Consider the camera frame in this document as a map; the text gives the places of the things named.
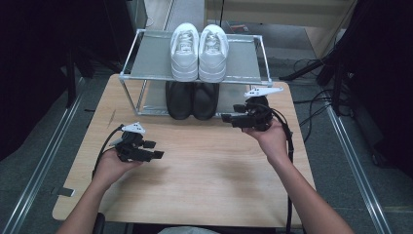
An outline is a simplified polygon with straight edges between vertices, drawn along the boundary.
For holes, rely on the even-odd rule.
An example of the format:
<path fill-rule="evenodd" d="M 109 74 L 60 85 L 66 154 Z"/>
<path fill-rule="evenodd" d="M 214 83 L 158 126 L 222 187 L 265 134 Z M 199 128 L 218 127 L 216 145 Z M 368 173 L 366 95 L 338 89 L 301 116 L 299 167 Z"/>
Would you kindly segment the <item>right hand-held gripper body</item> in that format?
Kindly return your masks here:
<path fill-rule="evenodd" d="M 270 108 L 267 95 L 279 93 L 283 87 L 263 88 L 254 87 L 246 92 L 244 109 L 246 112 L 244 128 L 252 128 L 259 132 L 265 132 L 270 127 L 273 119 L 272 109 Z"/>

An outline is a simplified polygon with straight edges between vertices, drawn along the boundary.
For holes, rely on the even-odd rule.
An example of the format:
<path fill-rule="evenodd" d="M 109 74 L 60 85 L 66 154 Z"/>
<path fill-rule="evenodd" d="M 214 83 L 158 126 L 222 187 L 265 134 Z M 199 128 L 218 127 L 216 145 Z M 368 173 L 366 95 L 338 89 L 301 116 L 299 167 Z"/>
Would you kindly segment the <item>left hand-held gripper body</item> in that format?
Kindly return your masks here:
<path fill-rule="evenodd" d="M 146 131 L 139 122 L 121 125 L 116 129 L 116 132 L 118 131 L 122 132 L 121 137 L 112 141 L 110 146 L 116 149 L 121 161 L 150 162 L 152 160 L 153 153 L 144 147 L 146 141 L 143 139 L 143 135 Z"/>

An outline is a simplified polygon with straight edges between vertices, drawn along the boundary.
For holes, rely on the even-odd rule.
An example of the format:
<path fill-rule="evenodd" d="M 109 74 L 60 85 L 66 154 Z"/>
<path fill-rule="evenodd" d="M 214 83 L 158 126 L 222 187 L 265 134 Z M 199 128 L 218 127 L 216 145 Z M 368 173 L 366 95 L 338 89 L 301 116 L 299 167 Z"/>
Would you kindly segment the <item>black slipper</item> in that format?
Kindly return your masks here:
<path fill-rule="evenodd" d="M 199 120 L 208 120 L 215 115 L 219 99 L 219 85 L 196 83 L 193 96 L 193 115 Z"/>
<path fill-rule="evenodd" d="M 192 97 L 192 83 L 166 82 L 167 110 L 173 119 L 184 120 L 192 114 Z"/>

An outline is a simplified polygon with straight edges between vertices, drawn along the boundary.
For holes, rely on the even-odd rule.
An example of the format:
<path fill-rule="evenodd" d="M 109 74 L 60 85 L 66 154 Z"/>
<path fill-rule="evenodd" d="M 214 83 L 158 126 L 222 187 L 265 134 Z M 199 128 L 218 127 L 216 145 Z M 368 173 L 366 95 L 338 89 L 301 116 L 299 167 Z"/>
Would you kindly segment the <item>white sneaker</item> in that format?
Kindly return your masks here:
<path fill-rule="evenodd" d="M 170 65 L 174 80 L 192 82 L 198 78 L 199 33 L 189 22 L 179 25 L 170 39 Z"/>
<path fill-rule="evenodd" d="M 229 42 L 224 30 L 215 24 L 206 26 L 199 45 L 199 77 L 204 82 L 219 83 L 226 73 Z"/>

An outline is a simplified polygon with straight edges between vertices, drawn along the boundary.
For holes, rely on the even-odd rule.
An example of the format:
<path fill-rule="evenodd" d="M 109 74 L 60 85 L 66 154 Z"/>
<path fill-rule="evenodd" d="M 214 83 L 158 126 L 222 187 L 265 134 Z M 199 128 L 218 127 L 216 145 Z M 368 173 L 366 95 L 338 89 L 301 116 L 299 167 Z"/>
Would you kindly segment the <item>metal frame shoe rack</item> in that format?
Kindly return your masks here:
<path fill-rule="evenodd" d="M 139 29 L 119 80 L 131 109 L 136 115 L 168 114 L 166 82 L 172 79 L 170 65 L 171 33 L 163 30 Z M 266 62 L 260 35 L 229 34 L 229 55 L 224 80 L 219 84 L 216 113 L 231 113 L 233 106 L 246 100 L 253 88 L 271 87 L 273 80 Z"/>

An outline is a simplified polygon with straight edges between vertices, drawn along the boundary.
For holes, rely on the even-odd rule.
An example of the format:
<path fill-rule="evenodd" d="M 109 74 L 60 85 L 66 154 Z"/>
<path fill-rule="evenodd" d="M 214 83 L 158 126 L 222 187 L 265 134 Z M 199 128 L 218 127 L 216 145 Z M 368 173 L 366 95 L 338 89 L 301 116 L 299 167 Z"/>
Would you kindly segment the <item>person's left hand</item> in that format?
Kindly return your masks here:
<path fill-rule="evenodd" d="M 126 172 L 142 165 L 142 162 L 123 162 L 114 149 L 107 150 L 99 160 L 90 187 L 95 191 L 106 191 Z"/>

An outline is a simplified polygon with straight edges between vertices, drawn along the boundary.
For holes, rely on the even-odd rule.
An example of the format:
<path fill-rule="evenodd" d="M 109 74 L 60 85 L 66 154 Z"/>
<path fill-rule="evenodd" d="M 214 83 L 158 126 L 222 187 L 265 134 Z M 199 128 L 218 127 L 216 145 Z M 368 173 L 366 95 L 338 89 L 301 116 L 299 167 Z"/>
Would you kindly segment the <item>person's right hand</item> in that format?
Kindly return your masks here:
<path fill-rule="evenodd" d="M 265 132 L 259 132 L 252 128 L 242 128 L 242 132 L 258 141 L 274 169 L 282 163 L 288 162 L 286 136 L 279 121 L 273 120 L 270 128 Z"/>

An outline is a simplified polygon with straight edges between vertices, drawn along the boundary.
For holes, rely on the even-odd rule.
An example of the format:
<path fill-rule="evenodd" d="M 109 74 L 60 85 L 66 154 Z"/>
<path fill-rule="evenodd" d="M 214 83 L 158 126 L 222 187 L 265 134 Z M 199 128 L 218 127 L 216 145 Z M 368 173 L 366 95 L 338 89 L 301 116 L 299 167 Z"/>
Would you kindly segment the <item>black tripod stand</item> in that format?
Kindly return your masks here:
<path fill-rule="evenodd" d="M 319 86 L 326 86 L 332 83 L 332 109 L 337 116 L 343 116 L 340 106 L 344 104 L 340 100 L 343 80 L 347 75 L 344 64 L 334 56 L 325 56 L 321 59 L 314 59 L 305 67 L 294 71 L 293 73 L 280 77 L 282 81 L 293 81 L 307 73 L 321 68 L 317 75 L 317 83 Z"/>

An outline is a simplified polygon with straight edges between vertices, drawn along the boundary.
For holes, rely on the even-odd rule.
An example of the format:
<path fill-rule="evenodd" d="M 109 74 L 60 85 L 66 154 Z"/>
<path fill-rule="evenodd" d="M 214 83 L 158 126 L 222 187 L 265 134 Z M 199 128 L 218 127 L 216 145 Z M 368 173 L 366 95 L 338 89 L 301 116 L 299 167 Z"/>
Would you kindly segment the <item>small red object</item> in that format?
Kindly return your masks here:
<path fill-rule="evenodd" d="M 235 21 L 228 21 L 228 25 L 233 33 L 236 34 L 248 34 L 249 29 L 247 26 L 241 22 L 235 22 Z"/>

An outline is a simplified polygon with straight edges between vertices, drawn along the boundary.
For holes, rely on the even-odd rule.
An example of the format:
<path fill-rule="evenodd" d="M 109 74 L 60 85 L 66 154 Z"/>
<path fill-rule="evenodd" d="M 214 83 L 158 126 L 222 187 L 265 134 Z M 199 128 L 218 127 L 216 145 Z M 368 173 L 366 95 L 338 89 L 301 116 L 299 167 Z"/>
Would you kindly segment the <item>light wooden furniture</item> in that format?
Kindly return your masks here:
<path fill-rule="evenodd" d="M 204 0 L 204 21 L 304 26 L 317 58 L 327 54 L 357 0 Z"/>

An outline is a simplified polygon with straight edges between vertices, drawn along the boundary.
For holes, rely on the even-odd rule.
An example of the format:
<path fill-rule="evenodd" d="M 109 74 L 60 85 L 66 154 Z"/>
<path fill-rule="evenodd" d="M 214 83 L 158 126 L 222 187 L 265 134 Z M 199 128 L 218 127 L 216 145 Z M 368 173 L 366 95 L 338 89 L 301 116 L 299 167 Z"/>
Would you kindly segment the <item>black curtain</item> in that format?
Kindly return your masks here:
<path fill-rule="evenodd" d="M 0 161 L 67 92 L 66 53 L 85 47 L 113 63 L 131 34 L 126 0 L 0 0 Z"/>
<path fill-rule="evenodd" d="M 372 148 L 413 178 L 413 0 L 358 0 L 344 59 Z"/>

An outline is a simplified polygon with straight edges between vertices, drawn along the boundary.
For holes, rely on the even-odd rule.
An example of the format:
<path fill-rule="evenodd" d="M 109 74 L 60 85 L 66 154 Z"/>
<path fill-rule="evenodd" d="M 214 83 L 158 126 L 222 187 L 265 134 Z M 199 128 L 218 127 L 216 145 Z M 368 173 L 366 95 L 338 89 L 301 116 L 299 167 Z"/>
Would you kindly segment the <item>grey metal bracket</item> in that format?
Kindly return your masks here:
<path fill-rule="evenodd" d="M 74 189 L 66 187 L 54 187 L 52 189 L 52 194 L 57 196 L 72 197 L 75 193 Z"/>

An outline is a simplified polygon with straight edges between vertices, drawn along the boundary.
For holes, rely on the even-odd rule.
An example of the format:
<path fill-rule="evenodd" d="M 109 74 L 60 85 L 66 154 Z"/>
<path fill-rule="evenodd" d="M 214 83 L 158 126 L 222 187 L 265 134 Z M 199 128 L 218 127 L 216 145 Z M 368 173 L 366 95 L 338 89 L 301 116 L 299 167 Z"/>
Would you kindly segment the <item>metal floor rail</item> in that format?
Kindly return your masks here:
<path fill-rule="evenodd" d="M 166 12 L 166 18 L 165 18 L 164 25 L 162 28 L 163 30 L 167 30 L 169 28 L 169 23 L 170 23 L 171 15 L 173 13 L 174 5 L 175 5 L 175 0 L 169 0 L 167 12 Z"/>
<path fill-rule="evenodd" d="M 358 190 L 369 213 L 372 223 L 378 234 L 394 234 L 386 218 L 384 210 L 371 186 L 369 179 L 362 167 L 354 146 L 347 134 L 345 126 L 340 117 L 329 107 L 327 110 L 329 119 L 333 125 L 336 135 L 345 153 L 349 167 L 355 178 Z"/>
<path fill-rule="evenodd" d="M 76 88 L 78 89 L 78 92 L 75 95 L 73 102 L 68 107 L 64 108 L 64 112 L 62 113 L 59 122 L 54 126 L 53 134 L 50 137 L 48 144 L 45 146 L 38 163 L 33 169 L 27 184 L 19 194 L 13 212 L 7 218 L 4 229 L 0 231 L 0 234 L 19 234 L 19 230 L 38 194 L 47 172 L 52 166 L 58 148 L 79 107 L 80 101 L 84 95 L 84 90 L 88 85 L 89 81 L 83 77 L 77 82 Z"/>

